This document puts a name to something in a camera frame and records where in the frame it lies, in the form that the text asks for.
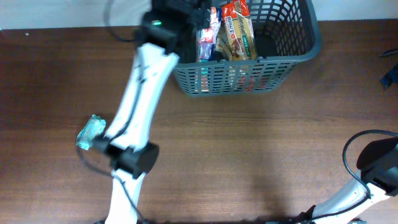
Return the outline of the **Kleenex tissue multipack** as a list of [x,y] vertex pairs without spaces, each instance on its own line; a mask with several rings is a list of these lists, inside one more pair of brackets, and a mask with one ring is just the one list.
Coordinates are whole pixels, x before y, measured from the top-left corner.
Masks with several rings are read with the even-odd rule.
[[197,32],[197,62],[216,60],[216,41],[221,27],[220,10],[217,7],[210,9],[210,26]]

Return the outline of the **beige snack bag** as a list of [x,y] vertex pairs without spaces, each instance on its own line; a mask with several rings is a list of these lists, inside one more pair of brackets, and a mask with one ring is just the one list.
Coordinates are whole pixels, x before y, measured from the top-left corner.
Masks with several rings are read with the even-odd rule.
[[221,38],[217,38],[216,45],[215,45],[215,51],[221,53],[225,60],[230,61],[233,59],[231,50],[229,49],[229,47],[225,44],[225,42]]

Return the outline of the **spaghetti pasta packet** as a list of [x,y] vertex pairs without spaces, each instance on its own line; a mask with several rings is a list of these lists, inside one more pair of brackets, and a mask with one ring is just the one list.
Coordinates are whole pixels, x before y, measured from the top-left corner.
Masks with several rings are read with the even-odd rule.
[[254,30],[246,1],[233,0],[221,10],[232,60],[257,59]]

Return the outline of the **green wet wipes pack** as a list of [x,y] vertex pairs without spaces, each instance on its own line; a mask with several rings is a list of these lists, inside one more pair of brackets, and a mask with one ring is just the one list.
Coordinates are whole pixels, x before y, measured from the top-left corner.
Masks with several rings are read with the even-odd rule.
[[76,137],[76,146],[86,151],[89,150],[93,146],[94,139],[103,133],[105,127],[106,121],[93,114]]

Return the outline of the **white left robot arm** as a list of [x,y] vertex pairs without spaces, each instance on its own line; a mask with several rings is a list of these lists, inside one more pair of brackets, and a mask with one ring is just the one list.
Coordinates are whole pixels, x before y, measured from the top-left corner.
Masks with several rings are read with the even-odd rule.
[[110,158],[113,186],[105,223],[147,223],[137,209],[143,180],[153,168],[158,145],[149,142],[152,118],[180,51],[210,25],[211,1],[152,1],[136,32],[131,74],[116,116],[93,146]]

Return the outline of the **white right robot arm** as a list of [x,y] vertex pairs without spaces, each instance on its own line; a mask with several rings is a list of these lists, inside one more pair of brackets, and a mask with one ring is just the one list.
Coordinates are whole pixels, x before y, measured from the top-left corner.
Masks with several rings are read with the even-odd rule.
[[360,153],[357,178],[310,210],[305,223],[349,223],[369,207],[397,196],[397,138],[370,142]]

